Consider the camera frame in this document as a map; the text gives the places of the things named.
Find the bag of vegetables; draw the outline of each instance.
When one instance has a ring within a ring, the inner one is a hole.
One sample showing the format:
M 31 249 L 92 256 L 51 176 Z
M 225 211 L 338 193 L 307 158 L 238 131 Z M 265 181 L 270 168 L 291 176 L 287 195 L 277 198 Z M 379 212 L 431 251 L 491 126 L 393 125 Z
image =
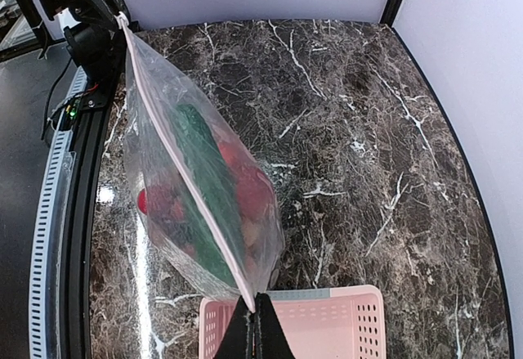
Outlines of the bag of vegetables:
M 123 17 L 126 171 L 141 219 L 203 295 L 242 294 L 253 310 L 284 247 L 274 189 L 211 101 Z

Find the pink basket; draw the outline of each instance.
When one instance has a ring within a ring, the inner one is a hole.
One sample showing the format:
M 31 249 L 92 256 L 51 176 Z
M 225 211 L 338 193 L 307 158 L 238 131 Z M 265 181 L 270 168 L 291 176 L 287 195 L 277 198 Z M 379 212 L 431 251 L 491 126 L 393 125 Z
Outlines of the pink basket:
M 297 359 L 386 357 L 382 293 L 374 286 L 271 291 L 279 322 Z M 200 304 L 199 359 L 213 359 L 235 303 Z

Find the clear plastic bag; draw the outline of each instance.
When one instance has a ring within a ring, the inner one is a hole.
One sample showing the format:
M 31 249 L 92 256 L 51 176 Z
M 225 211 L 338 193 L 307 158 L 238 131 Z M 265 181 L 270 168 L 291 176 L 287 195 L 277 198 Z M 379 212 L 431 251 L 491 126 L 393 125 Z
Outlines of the clear plastic bag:
M 126 171 L 149 237 L 202 294 L 253 310 L 284 247 L 274 189 L 203 92 L 121 25 Z

